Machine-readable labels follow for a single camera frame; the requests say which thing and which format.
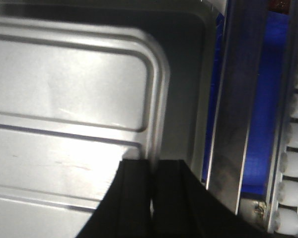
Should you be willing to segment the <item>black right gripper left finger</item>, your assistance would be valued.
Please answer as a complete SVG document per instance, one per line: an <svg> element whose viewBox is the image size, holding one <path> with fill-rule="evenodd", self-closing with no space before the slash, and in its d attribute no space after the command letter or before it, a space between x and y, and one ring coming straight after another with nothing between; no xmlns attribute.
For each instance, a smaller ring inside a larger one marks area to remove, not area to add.
<svg viewBox="0 0 298 238"><path fill-rule="evenodd" d="M149 238L150 167L147 160L123 159L104 198L78 238Z"/></svg>

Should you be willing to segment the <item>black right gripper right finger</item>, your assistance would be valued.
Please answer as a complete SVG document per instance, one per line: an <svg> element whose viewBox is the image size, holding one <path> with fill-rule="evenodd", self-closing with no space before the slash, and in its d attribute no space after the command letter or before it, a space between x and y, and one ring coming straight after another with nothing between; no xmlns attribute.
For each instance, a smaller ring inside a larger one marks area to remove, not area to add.
<svg viewBox="0 0 298 238"><path fill-rule="evenodd" d="M229 211L183 160L161 160L154 174L153 231L157 238L268 238Z"/></svg>

